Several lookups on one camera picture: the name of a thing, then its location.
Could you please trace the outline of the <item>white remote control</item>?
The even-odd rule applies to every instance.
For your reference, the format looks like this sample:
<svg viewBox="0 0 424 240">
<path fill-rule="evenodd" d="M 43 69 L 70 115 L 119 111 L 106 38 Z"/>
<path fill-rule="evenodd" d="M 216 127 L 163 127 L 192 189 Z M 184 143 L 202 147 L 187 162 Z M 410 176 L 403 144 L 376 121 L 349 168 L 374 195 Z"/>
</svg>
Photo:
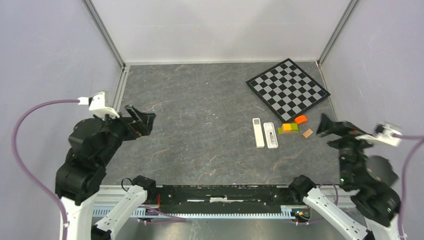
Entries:
<svg viewBox="0 0 424 240">
<path fill-rule="evenodd" d="M 266 146 L 268 149 L 277 149 L 279 147 L 276 137 L 275 126 L 272 122 L 264 122 L 263 130 L 265 134 Z"/>
</svg>

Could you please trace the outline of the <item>small white remote with buttons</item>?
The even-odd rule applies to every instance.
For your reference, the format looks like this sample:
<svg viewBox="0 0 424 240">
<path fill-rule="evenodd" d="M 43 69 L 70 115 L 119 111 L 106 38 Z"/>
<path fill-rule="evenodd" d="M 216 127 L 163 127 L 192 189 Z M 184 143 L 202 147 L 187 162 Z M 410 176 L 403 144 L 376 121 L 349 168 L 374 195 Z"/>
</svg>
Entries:
<svg viewBox="0 0 424 240">
<path fill-rule="evenodd" d="M 254 139 L 255 139 L 255 146 L 256 148 L 264 148 L 265 147 L 265 141 L 263 136 L 263 129 L 261 125 L 261 120 L 259 118 L 253 118 L 252 119 L 252 126 L 253 126 L 253 133 L 254 133 Z"/>
</svg>

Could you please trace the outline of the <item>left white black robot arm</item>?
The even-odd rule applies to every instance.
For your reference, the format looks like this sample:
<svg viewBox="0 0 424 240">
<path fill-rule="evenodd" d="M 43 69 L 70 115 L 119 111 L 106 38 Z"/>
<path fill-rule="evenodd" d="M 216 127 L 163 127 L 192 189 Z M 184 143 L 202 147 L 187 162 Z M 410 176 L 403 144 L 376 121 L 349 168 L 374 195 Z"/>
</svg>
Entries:
<svg viewBox="0 0 424 240">
<path fill-rule="evenodd" d="M 157 198 L 156 182 L 137 176 L 123 198 L 97 223 L 92 223 L 95 199 L 107 165 L 125 141 L 149 136 L 155 113 L 125 106 L 124 117 L 112 108 L 78 122 L 68 140 L 70 149 L 55 177 L 55 194 L 61 201 L 61 232 L 67 240 L 113 240 L 143 203 Z"/>
</svg>

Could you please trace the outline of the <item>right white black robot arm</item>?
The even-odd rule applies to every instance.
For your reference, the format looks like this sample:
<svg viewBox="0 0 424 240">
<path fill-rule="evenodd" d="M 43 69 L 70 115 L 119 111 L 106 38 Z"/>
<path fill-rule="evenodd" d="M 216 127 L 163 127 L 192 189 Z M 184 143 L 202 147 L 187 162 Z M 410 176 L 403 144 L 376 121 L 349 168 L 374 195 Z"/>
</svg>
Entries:
<svg viewBox="0 0 424 240">
<path fill-rule="evenodd" d="M 356 192 L 350 200 L 364 217 L 366 225 L 355 222 L 328 200 L 305 175 L 294 178 L 288 186 L 289 199 L 315 210 L 347 240 L 400 240 L 402 235 L 397 221 L 402 202 L 392 188 L 399 176 L 388 159 L 365 154 L 365 149 L 375 144 L 397 147 L 402 136 L 400 128 L 383 122 L 376 126 L 373 134 L 369 134 L 351 122 L 336 122 L 323 113 L 316 135 L 325 137 L 331 134 L 339 137 L 327 143 L 338 150 L 339 187 L 345 192 Z"/>
</svg>

